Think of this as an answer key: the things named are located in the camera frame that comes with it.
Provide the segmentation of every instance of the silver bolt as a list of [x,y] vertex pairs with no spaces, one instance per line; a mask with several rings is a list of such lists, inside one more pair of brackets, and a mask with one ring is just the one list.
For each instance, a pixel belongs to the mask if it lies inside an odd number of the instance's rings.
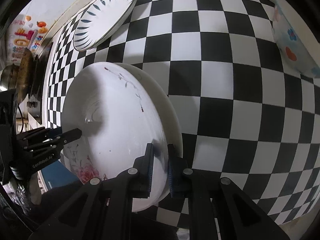
[[229,178],[223,177],[220,179],[221,183],[224,185],[229,185],[231,180]]
[[100,179],[98,178],[93,178],[90,180],[91,185],[98,185],[100,183]]
[[186,175],[191,175],[191,174],[193,173],[193,170],[187,168],[187,169],[184,169],[184,170],[183,170],[183,173],[186,174]]
[[128,173],[133,175],[133,174],[136,174],[138,172],[138,170],[136,168],[130,168],[128,169]]

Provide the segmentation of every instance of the orange heart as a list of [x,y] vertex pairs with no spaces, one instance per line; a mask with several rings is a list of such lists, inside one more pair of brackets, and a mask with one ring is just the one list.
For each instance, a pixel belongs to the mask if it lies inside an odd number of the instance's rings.
[[291,51],[289,47],[285,47],[285,52],[287,53],[287,56],[292,61],[297,61],[297,56]]

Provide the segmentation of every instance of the table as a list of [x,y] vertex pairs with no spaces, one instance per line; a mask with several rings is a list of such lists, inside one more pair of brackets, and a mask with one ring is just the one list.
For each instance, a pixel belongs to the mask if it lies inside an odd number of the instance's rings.
[[[47,126],[60,126],[68,87],[82,68],[99,61],[134,65],[172,102],[190,167],[231,178],[277,224],[300,217],[319,198],[320,82],[285,64],[272,36],[273,6],[138,0],[111,38],[79,53],[72,39],[80,11],[54,51]],[[141,213],[188,228],[187,200],[167,196]]]

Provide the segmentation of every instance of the checkered tablecloth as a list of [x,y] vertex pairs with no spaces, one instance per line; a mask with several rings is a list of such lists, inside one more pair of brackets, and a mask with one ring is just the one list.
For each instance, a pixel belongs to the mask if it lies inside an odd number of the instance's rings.
[[[284,62],[272,36],[273,6],[138,0],[110,39],[79,53],[72,39],[86,12],[80,11],[54,52],[48,127],[60,126],[68,87],[82,68],[100,61],[135,65],[169,96],[190,167],[231,178],[277,224],[300,217],[320,190],[320,82]],[[141,213],[188,227],[187,201],[168,196]]]

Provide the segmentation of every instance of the pink flower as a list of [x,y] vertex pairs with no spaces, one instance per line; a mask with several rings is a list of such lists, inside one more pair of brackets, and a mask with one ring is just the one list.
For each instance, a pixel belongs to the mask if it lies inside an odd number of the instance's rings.
[[80,167],[76,173],[82,183],[86,183],[92,178],[99,177],[99,172],[91,164],[87,164],[85,167]]

